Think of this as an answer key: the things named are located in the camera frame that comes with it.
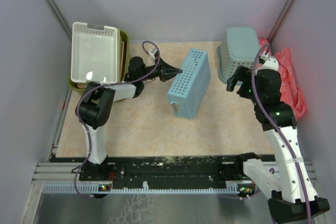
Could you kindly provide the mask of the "light blue perforated bin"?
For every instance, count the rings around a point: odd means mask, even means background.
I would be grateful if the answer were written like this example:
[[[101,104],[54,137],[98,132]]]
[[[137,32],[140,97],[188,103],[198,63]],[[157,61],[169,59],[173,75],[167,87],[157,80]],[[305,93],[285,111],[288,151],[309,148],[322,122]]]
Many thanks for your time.
[[[192,119],[211,80],[208,53],[190,49],[181,69],[182,73],[174,78],[167,96],[176,116]]]

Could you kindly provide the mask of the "pale green perforated basket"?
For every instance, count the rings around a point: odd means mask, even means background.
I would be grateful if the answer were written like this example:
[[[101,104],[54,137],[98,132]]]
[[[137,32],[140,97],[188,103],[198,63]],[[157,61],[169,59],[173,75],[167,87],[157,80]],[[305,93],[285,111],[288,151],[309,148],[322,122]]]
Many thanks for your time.
[[[217,47],[220,80],[226,83],[238,66],[251,68],[259,49],[254,28],[248,26],[227,28],[223,42]]]

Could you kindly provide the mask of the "white plastic bin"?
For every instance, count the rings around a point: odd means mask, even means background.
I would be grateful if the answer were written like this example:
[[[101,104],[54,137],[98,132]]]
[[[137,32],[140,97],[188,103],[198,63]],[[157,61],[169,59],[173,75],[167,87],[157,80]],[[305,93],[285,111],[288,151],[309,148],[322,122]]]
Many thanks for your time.
[[[71,72],[75,83],[120,81],[120,30],[83,22],[72,25]]]

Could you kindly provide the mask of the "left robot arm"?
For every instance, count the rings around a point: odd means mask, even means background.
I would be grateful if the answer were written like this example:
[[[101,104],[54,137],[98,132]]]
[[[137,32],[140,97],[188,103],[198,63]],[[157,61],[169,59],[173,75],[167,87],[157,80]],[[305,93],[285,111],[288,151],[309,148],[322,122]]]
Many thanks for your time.
[[[183,70],[169,65],[159,57],[155,57],[155,64],[152,66],[146,66],[141,57],[133,57],[122,83],[108,85],[90,82],[75,111],[85,132],[87,145],[87,158],[81,171],[90,172],[98,180],[108,177],[104,126],[114,102],[138,97],[144,89],[145,80],[159,78],[166,82],[182,72]]]

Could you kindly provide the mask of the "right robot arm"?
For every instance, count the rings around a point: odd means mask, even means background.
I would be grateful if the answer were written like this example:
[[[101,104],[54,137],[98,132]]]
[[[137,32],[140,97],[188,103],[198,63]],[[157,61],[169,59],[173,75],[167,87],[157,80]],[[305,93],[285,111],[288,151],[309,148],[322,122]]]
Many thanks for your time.
[[[280,73],[263,69],[253,74],[251,69],[239,66],[227,81],[227,91],[232,92],[238,81],[242,84],[237,94],[254,104],[256,119],[272,145],[280,176],[272,174],[255,153],[237,156],[235,175],[242,180],[250,178],[259,187],[277,223],[310,222],[329,211],[328,200],[318,195],[308,176],[293,110],[281,101]]]

